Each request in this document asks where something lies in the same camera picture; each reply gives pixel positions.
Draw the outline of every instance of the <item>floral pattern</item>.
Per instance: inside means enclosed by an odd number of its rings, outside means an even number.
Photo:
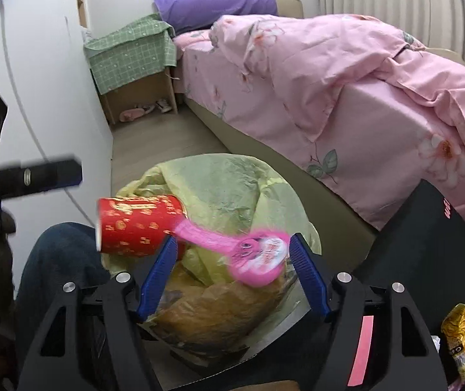
[[[422,167],[448,188],[465,177],[465,151],[458,141],[442,131],[426,133],[417,146]]]
[[[213,104],[216,107],[216,116],[223,120],[225,115],[225,109],[227,108],[227,103],[221,98],[218,87],[214,87],[213,95],[211,98],[213,99]]]
[[[222,21],[221,24],[225,27],[228,27],[228,26],[234,25],[234,23],[235,23],[234,20],[226,18]]]
[[[253,90],[251,76],[247,75],[247,74],[245,74],[243,72],[240,72],[238,74],[238,76],[239,76],[239,80],[240,80],[240,89],[244,93],[251,93],[252,90]]]
[[[207,32],[207,31],[195,31],[191,34],[191,38],[203,38],[204,37],[204,33]]]
[[[278,40],[278,36],[285,32],[275,22],[266,23],[263,27],[258,23],[258,27],[254,26],[251,29],[251,45],[252,49],[267,49]]]
[[[319,157],[317,156],[317,143],[315,145],[316,158],[314,158],[314,156],[310,156],[310,161],[315,163],[309,164],[309,167],[306,168],[306,172],[316,179],[323,179],[325,176],[328,176],[337,184],[336,180],[332,176],[332,174],[337,170],[338,159],[336,150],[330,150],[325,157],[323,157],[323,162],[320,162]]]
[[[211,26],[211,31],[209,33],[209,40],[211,41],[211,44],[213,48],[211,48],[210,52],[215,52],[216,49],[218,48],[218,37],[216,36],[216,22]]]
[[[415,41],[415,38],[413,36],[411,36],[408,32],[403,31],[402,36],[403,36],[404,40],[410,45],[413,44],[414,41]]]

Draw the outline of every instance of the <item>pink bedsheet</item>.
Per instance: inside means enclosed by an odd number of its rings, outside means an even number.
[[[343,198],[377,229],[421,178],[465,219],[465,146],[457,128],[372,75],[340,90],[318,138],[296,125],[271,79],[246,74],[209,41],[183,55],[189,98],[268,145]],[[451,159],[448,163],[448,151]]]

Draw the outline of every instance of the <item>green checkered cloth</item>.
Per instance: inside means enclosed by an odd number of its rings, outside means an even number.
[[[99,93],[176,66],[173,28],[158,13],[138,19],[84,47]]]

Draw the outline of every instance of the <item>purple pillow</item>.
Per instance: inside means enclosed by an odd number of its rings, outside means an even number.
[[[177,35],[210,27],[224,14],[273,14],[276,0],[154,0],[164,22]]]

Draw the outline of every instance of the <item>shoe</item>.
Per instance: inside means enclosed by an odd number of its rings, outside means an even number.
[[[171,111],[173,109],[165,99],[158,100],[156,104],[160,107],[160,111],[162,113],[167,113],[168,111]]]
[[[156,107],[157,107],[156,104],[149,104],[147,106],[142,106],[142,108],[146,112],[145,114],[151,113],[154,109],[156,109]]]

